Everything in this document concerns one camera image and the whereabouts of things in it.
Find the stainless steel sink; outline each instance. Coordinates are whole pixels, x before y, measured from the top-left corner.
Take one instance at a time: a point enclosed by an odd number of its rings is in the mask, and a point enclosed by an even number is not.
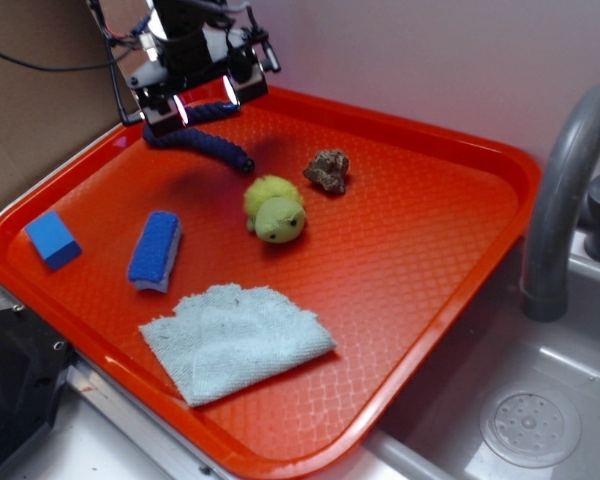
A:
[[[541,323],[521,264],[520,244],[383,416],[409,478],[600,479],[600,265],[572,255],[568,313]]]

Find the blue sponge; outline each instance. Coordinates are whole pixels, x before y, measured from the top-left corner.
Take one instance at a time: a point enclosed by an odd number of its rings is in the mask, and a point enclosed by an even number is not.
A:
[[[56,212],[45,213],[24,229],[51,270],[59,269],[82,253]]]
[[[127,272],[138,290],[150,288],[166,293],[181,236],[182,227],[175,214],[153,212],[149,216]]]

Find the sink drain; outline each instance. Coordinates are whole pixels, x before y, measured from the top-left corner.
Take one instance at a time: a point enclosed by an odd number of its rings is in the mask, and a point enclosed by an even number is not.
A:
[[[580,417],[557,390],[512,384],[484,403],[480,430],[491,450],[509,463],[549,467],[575,450],[580,441]]]

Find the faucet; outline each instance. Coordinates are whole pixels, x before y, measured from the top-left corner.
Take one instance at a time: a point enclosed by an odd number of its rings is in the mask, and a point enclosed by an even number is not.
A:
[[[581,212],[581,216],[590,218],[585,251],[600,262],[600,176],[591,180],[599,158],[597,85],[582,97],[567,119],[538,190],[520,279],[522,310],[531,319],[553,321],[567,311],[567,268]]]

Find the plastic tray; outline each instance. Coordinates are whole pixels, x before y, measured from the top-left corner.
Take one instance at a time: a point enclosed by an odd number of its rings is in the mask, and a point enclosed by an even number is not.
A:
[[[292,478],[355,447],[525,228],[539,171],[493,142],[272,89],[201,129],[241,145],[252,174],[119,128],[0,218],[0,283],[100,369],[233,474]],[[302,171],[318,150],[351,160],[331,196]],[[294,182],[301,237],[247,232],[258,175]],[[53,209],[83,254],[51,272],[23,231]],[[138,292],[126,270],[148,215],[184,235],[169,292]],[[188,408],[138,326],[211,285],[269,285],[316,312],[337,349],[205,407]]]

